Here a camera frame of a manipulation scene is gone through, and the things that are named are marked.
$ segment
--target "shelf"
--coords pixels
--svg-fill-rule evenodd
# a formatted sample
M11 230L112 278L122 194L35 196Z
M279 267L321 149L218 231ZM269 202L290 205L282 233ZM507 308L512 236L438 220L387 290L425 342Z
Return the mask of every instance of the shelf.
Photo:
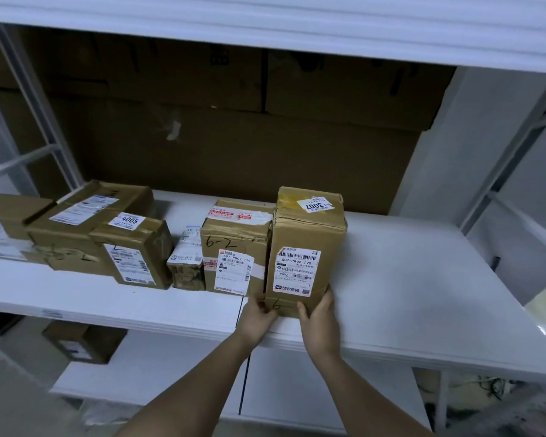
M216 198L155 191L172 234L201 224ZM347 212L332 285L346 354L546 382L546 337L449 224ZM117 284L111 277L0 260L0 311L221 340L242 299ZM265 346L303 351L283 318Z
M383 396L430 429L409 366L360 358L348 359L348 363ZM254 350L241 418L311 431L344 432L324 380L309 356L299 351Z
M71 362L51 392L143 406L189 372L218 344L215 340L129 331L109 364ZM245 362L234 380L222 417L239 415L246 367Z
M0 0L0 22L546 72L546 0Z

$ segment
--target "lower shelf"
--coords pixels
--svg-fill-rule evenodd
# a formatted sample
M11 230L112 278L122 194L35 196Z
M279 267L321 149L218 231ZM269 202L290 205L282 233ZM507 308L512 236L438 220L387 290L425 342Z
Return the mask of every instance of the lower shelf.
M218 343L129 331L108 365L72 362L51 392L145 405L187 373ZM364 359L349 363L403 411L429 426L410 367ZM222 417L343 432L324 381L307 354L300 351L258 347L241 367Z

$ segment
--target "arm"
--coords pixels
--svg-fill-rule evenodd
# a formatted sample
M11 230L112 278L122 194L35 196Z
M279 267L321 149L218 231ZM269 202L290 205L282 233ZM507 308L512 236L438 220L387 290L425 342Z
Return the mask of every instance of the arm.
M277 312L265 314L250 297L234 333L143 407L116 437L210 437L240 365L276 318Z
M298 302L303 343L324 378L350 437L430 436L432 433L374 389L340 356L340 326L331 288L308 317Z

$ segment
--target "floor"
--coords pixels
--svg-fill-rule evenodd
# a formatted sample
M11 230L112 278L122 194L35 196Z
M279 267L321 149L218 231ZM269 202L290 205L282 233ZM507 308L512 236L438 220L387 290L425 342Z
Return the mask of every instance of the floor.
M4 337L11 354L38 382L52 385L66 365L66 358L41 336L48 319L26 317ZM118 425L85 427L72 404L45 394L44 388L29 382L0 360L0 437L111 437ZM214 437L318 437L273 426L221 421Z

